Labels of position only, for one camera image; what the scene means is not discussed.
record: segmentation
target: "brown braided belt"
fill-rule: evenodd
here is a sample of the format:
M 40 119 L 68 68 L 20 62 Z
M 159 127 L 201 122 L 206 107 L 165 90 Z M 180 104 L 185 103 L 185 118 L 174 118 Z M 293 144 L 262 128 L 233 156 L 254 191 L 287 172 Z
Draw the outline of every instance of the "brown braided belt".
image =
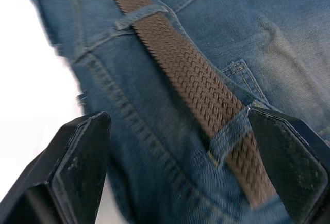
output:
M 124 14 L 152 4 L 151 0 L 115 1 Z M 244 108 L 203 55 L 174 29 L 163 13 L 142 18 L 133 24 L 133 28 L 209 137 Z M 226 163 L 251 208 L 260 206 L 275 194 L 252 133 L 234 147 Z

